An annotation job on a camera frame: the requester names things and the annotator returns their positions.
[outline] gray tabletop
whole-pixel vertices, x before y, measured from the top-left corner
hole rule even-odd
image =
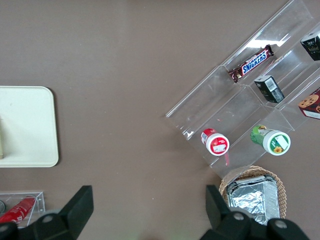
[[[1,168],[1,190],[42,190],[53,210],[92,185],[83,240],[199,239],[210,228],[205,187],[221,180],[165,114],[285,3],[0,1],[0,84],[50,88],[59,140],[56,166]],[[257,162],[283,181],[287,219],[311,239],[320,235],[319,124]]]

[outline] green label jar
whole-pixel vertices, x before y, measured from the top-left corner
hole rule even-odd
[[[288,134],[278,130],[267,129],[264,125],[255,126],[251,131],[250,138],[252,142],[259,144],[274,156],[285,154],[291,145]]]

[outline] jar lid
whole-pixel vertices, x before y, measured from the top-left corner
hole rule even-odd
[[[265,150],[274,156],[281,156],[285,154],[291,145],[291,140],[288,134],[281,131],[269,132],[263,141]]]
[[[229,140],[220,133],[212,134],[206,141],[206,148],[215,156],[225,154],[229,150],[229,147]]]

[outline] product label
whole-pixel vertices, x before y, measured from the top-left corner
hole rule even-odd
[[[285,98],[280,88],[277,88],[276,90],[274,90],[272,92],[272,96],[274,97],[276,103],[280,103]]]
[[[207,141],[208,137],[211,136],[212,134],[215,134],[215,133],[217,133],[216,130],[214,130],[212,128],[207,128],[206,130],[204,130],[201,133],[201,142],[203,144],[206,144],[206,141]]]
[[[258,56],[251,59],[246,65],[242,66],[243,75],[245,75],[247,72],[249,72],[256,66],[258,66],[260,63],[262,63],[266,59],[267,59],[267,51],[264,50]]]
[[[259,144],[261,146],[264,146],[265,135],[267,133],[270,133],[271,131],[273,131],[273,130],[267,129],[267,127],[264,125],[258,125],[252,129],[250,138],[251,138],[252,142],[254,142],[255,144]]]
[[[228,143],[223,137],[217,137],[212,141],[210,148],[212,152],[221,154],[222,152],[226,151],[227,146]]]
[[[320,119],[320,113],[316,113],[316,112],[312,112],[312,111],[306,111],[306,110],[304,110],[303,112],[307,117]]]
[[[276,154],[281,154],[289,146],[289,140],[286,136],[278,135],[274,137],[270,142],[270,149]]]
[[[278,88],[277,84],[275,83],[272,77],[270,77],[268,80],[265,81],[265,85],[270,92]]]

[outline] acrylic shelf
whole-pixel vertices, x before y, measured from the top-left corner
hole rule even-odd
[[[221,65],[215,67],[166,117],[204,157],[210,167],[230,182],[254,164],[266,151],[250,139],[258,124],[285,133],[296,130],[307,117],[298,103],[311,94],[320,75],[320,61],[313,61],[300,40],[320,24],[302,0],[291,0]],[[228,71],[271,45],[274,56],[234,83]],[[266,101],[254,80],[272,75],[285,99]],[[230,142],[226,156],[214,156],[201,142],[201,133],[213,128]]]

